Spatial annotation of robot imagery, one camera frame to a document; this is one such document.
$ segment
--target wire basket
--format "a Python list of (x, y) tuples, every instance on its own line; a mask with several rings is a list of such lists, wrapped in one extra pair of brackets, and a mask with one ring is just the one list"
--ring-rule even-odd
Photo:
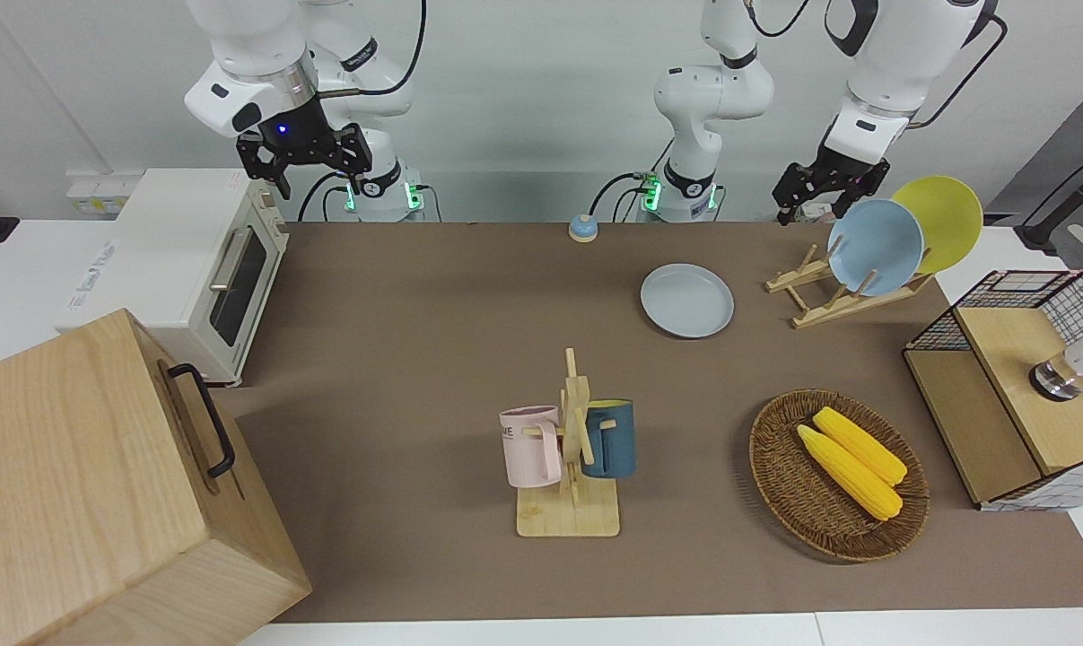
[[(812, 425), (824, 405), (838, 410), (888, 447), (908, 466), (898, 483), (899, 515), (874, 519), (804, 449), (796, 425)], [(837, 559), (886, 559), (906, 550), (928, 518), (928, 482), (910, 445), (877, 412), (843, 393), (823, 389), (792, 391), (760, 410), (749, 434), (753, 478), (768, 509), (811, 547)]]

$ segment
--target wooden crate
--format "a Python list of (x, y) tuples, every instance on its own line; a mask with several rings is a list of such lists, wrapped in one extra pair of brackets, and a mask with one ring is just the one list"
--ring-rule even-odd
[(126, 310), (0, 362), (0, 646), (229, 646), (311, 590), (172, 363)]
[(970, 349), (910, 348), (909, 362), (973, 503), (1008, 500), (1083, 466), (1083, 393), (1034, 391), (1029, 369), (1065, 343), (1038, 308), (956, 307)]

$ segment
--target wooden mug rack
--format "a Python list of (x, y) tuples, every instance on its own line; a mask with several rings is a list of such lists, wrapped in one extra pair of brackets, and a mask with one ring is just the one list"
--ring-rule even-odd
[(561, 481), (517, 490), (517, 533), (529, 537), (612, 537), (619, 533), (616, 481), (582, 474), (582, 458), (593, 465), (585, 417), (589, 377), (577, 374), (577, 357), (565, 348), (565, 388), (561, 389)]

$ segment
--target corn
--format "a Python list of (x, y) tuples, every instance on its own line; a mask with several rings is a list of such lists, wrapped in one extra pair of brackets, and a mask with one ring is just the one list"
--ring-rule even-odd
[(831, 437), (817, 432), (808, 426), (796, 426), (796, 431), (800, 434), (808, 453), (852, 496), (852, 500), (872, 514), (874, 519), (887, 520), (899, 514), (903, 506), (901, 496), (867, 466), (862, 465), (860, 460), (845, 451), (844, 447), (836, 444)]
[(817, 423), (825, 436), (836, 440), (836, 444), (843, 445), (857, 460), (864, 463), (873, 474), (880, 476), (883, 481), (891, 487), (903, 482), (908, 467), (903, 465), (901, 458), (896, 457), (877, 438), (869, 435), (867, 430), (857, 426), (836, 409), (824, 405), (820, 413), (813, 414), (812, 422)]

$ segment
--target light blue plate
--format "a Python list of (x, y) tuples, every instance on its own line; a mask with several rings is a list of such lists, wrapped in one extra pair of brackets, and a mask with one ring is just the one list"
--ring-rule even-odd
[(828, 248), (844, 236), (828, 258), (833, 275), (848, 286), (860, 288), (864, 277), (876, 277), (864, 289), (865, 297), (890, 294), (903, 286), (924, 256), (924, 233), (906, 208), (893, 201), (860, 202), (836, 221), (828, 234)]

